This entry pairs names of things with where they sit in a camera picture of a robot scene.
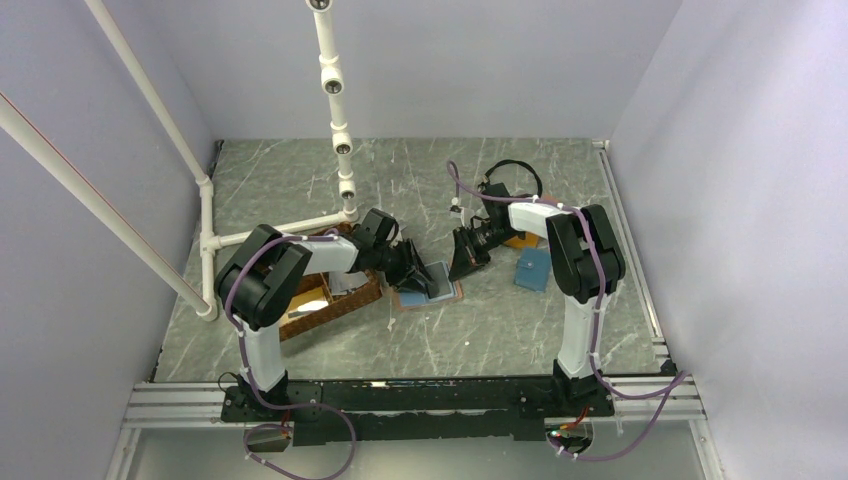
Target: black cable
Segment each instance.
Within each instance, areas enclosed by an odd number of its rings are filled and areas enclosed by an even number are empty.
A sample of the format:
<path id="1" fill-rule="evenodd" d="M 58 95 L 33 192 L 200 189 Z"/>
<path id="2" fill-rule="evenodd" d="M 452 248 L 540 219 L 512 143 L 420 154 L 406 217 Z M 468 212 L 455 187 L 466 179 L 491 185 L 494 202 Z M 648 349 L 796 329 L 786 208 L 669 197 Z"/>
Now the black cable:
<path id="1" fill-rule="evenodd" d="M 559 447 L 562 447 L 565 452 L 570 455 L 573 454 L 581 454 L 589 449 L 592 446 L 592 440 L 588 437 L 571 435 L 566 433 L 562 434 L 553 434 L 552 432 L 548 432 L 547 434 L 548 442 L 556 444 Z"/>
<path id="2" fill-rule="evenodd" d="M 394 233 L 392 234 L 392 238 L 390 238 L 390 239 L 389 239 L 389 241 L 388 241 L 389 245 L 391 245 L 391 244 L 392 244 L 392 242 L 394 242 L 394 241 L 395 241 L 395 239 L 397 238 L 398 233 L 400 233 L 400 225 L 397 223 L 397 221 L 395 221 L 395 223 L 394 223 L 394 225 L 392 225 L 392 227 L 394 227 L 394 228 L 392 229 L 392 230 L 394 231 Z"/>
<path id="3" fill-rule="evenodd" d="M 230 375 L 231 377 L 233 377 L 233 379 L 234 379 L 236 382 L 238 382 L 238 377 L 237 377 L 237 376 L 236 376 L 236 374 L 235 374 L 235 373 L 233 373 L 233 372 L 224 372 L 224 373 L 222 373 L 222 374 L 221 374 L 221 376 L 220 376 L 220 377 L 218 377 L 218 381 L 216 382 L 216 383 L 218 384 L 218 388 L 219 388 L 222 392 L 227 393 L 227 390 L 225 390 L 225 389 L 224 389 L 224 387 L 222 387 L 222 386 L 221 386 L 221 379 L 222 379 L 222 378 L 224 378 L 224 375 Z"/>
<path id="4" fill-rule="evenodd" d="M 495 170 L 504 165 L 518 165 L 519 167 L 530 172 L 533 175 L 533 178 L 536 179 L 536 195 L 538 195 L 539 197 L 542 196 L 542 179 L 539 177 L 539 174 L 536 173 L 536 170 L 534 170 L 533 167 L 530 166 L 529 163 L 522 162 L 521 160 L 511 160 L 507 158 L 496 163 L 494 166 L 492 166 L 492 168 L 486 170 L 486 173 L 483 174 L 483 183 L 481 183 L 480 185 L 489 183 L 489 177 L 491 177 L 492 174 L 495 173 Z"/>
<path id="5" fill-rule="evenodd" d="M 478 217 L 477 215 L 474 215 L 473 217 L 471 217 L 471 218 L 468 220 L 468 223 L 470 223 L 470 224 L 471 224 L 471 228 L 472 228 L 472 229 L 477 228 L 477 227 L 475 227 L 475 226 L 474 226 L 474 220 L 477 220 L 478 222 L 480 222 L 480 224 L 481 224 L 481 225 L 483 224 L 483 219 L 482 219 L 482 218 L 480 218 L 480 217 Z"/>

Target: blue box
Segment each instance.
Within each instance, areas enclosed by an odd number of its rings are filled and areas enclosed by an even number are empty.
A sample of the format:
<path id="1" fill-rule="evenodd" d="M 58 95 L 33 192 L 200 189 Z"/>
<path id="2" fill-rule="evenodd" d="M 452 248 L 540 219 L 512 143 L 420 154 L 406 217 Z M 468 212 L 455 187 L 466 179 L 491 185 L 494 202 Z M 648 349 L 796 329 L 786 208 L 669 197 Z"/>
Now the blue box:
<path id="1" fill-rule="evenodd" d="M 551 273 L 551 254 L 547 250 L 525 247 L 515 266 L 515 284 L 535 292 L 544 292 Z"/>

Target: blue sponge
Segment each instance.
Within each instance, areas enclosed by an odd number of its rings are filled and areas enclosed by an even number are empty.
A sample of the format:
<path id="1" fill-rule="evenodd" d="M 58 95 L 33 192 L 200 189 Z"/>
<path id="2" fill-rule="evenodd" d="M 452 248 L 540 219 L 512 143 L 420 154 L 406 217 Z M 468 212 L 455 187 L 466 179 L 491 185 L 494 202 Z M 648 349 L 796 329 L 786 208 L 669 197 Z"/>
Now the blue sponge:
<path id="1" fill-rule="evenodd" d="M 515 284 L 535 292 L 544 292 L 551 273 L 551 254 L 547 250 L 524 248 L 515 267 Z"/>

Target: white wall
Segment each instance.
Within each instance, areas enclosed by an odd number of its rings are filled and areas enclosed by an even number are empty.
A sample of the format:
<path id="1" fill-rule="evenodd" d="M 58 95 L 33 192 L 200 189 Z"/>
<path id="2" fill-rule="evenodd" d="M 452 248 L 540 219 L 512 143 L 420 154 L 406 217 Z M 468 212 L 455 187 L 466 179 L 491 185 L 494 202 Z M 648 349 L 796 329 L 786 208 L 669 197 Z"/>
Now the white wall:
<path id="1" fill-rule="evenodd" d="M 106 3 L 208 160 L 210 131 L 145 12 Z M 84 3 L 0 12 L 0 89 L 182 268 L 196 187 Z M 102 478 L 174 294 L 2 130 L 0 259 L 0 478 Z"/>
<path id="2" fill-rule="evenodd" d="M 327 137 L 303 0 L 137 0 L 221 138 Z M 357 137 L 609 138 L 680 0 L 339 0 Z"/>
<path id="3" fill-rule="evenodd" d="M 848 477 L 848 4 L 684 2 L 612 138 L 730 479 Z"/>

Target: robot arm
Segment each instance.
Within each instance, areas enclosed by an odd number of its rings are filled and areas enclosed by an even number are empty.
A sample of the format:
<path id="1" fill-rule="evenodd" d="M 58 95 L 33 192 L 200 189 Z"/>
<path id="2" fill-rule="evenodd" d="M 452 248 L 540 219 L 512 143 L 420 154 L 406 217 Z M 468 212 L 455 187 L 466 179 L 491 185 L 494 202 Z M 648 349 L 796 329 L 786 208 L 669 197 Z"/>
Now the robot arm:
<path id="1" fill-rule="evenodd" d="M 510 197 L 502 183 L 484 183 L 480 190 L 490 197 Z M 455 249 L 450 279 L 458 280 L 483 268 L 490 260 L 490 250 L 523 232 L 547 239 L 554 278 L 567 302 L 554 380 L 564 400 L 569 402 L 579 402 L 583 397 L 600 392 L 602 389 L 595 381 L 589 355 L 597 352 L 597 345 L 593 343 L 600 338 L 606 307 L 625 273 L 624 256 L 604 208 L 590 205 L 581 209 L 588 220 L 606 278 L 597 335 L 593 335 L 595 303 L 602 286 L 577 217 L 542 203 L 507 204 L 483 200 L 483 205 L 489 217 L 479 226 L 462 226 L 453 231 Z"/>
<path id="2" fill-rule="evenodd" d="M 266 400 L 286 403 L 288 381 L 279 323 L 304 275 L 375 269 L 384 272 L 389 285 L 399 290 L 426 293 L 433 287 L 412 240 L 392 244 L 389 235 L 397 228 L 394 218 L 372 209 L 350 234 L 326 237 L 323 242 L 282 242 L 253 264 L 235 292 L 233 313 L 242 322 L 247 363 Z M 256 227 L 216 277 L 218 296 L 226 299 L 251 258 L 281 237 L 273 227 Z"/>

